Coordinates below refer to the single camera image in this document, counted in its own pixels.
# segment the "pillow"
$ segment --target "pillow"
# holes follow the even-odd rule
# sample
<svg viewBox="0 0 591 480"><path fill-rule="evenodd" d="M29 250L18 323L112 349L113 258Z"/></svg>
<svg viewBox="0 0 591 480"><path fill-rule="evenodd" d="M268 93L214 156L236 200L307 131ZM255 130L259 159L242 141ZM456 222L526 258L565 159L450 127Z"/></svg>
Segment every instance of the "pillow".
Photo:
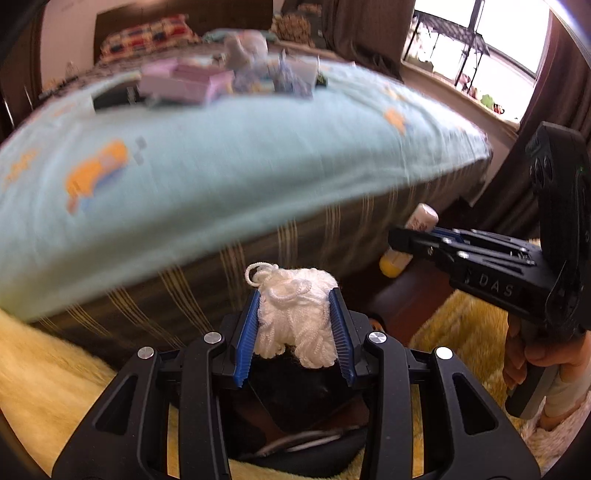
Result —
<svg viewBox="0 0 591 480"><path fill-rule="evenodd" d="M322 34L322 5L300 4L296 10L273 18L271 31L280 40L326 48Z"/></svg>
<svg viewBox="0 0 591 480"><path fill-rule="evenodd" d="M199 37L185 23L185 19L185 15L174 15L112 33L100 46L100 61L109 63L165 48L198 43Z"/></svg>

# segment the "curtain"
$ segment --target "curtain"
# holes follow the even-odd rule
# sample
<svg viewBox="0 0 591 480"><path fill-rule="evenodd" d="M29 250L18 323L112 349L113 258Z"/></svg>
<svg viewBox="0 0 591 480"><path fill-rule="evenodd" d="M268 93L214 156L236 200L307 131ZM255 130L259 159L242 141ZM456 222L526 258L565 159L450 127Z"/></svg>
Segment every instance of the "curtain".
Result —
<svg viewBox="0 0 591 480"><path fill-rule="evenodd" d="M591 151L591 69L553 14L547 55L517 141L468 216L470 228L524 239L539 235L525 146L543 121L580 131Z"/></svg>
<svg viewBox="0 0 591 480"><path fill-rule="evenodd" d="M324 0L327 45L341 57L400 78L400 58L415 0Z"/></svg>

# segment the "white rope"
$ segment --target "white rope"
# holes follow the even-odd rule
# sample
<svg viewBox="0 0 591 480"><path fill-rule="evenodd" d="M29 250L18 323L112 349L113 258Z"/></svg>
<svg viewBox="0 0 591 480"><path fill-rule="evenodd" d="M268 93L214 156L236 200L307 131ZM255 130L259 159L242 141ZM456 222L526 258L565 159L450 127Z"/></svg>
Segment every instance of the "white rope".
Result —
<svg viewBox="0 0 591 480"><path fill-rule="evenodd" d="M258 262L248 266L244 277L261 293L257 355L273 358L290 345L295 347L294 354L306 368L334 365L336 348L330 327L328 293L338 284L332 275L315 268L285 270Z"/></svg>

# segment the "bottle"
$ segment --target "bottle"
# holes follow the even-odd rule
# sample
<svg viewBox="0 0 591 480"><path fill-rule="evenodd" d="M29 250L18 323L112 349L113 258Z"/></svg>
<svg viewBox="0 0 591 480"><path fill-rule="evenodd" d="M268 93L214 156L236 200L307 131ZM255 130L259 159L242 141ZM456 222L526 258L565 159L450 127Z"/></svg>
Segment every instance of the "bottle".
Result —
<svg viewBox="0 0 591 480"><path fill-rule="evenodd" d="M78 67L73 61L66 63L66 80L70 80L78 75Z"/></svg>
<svg viewBox="0 0 591 480"><path fill-rule="evenodd" d="M437 212L429 205L419 203L413 214L408 219L404 228L420 232L430 232L437 225L439 217ZM379 269L388 278L399 276L410 263L413 256L403 252L397 252L388 248L387 252L379 259Z"/></svg>

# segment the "lavender box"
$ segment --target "lavender box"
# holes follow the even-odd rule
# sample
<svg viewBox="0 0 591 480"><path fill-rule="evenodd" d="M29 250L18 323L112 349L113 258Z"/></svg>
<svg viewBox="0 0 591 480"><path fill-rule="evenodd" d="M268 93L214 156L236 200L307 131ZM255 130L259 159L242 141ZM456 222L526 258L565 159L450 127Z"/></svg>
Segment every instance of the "lavender box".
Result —
<svg viewBox="0 0 591 480"><path fill-rule="evenodd" d="M190 60L165 59L144 65L139 92L179 102L204 103L226 93L234 72Z"/></svg>

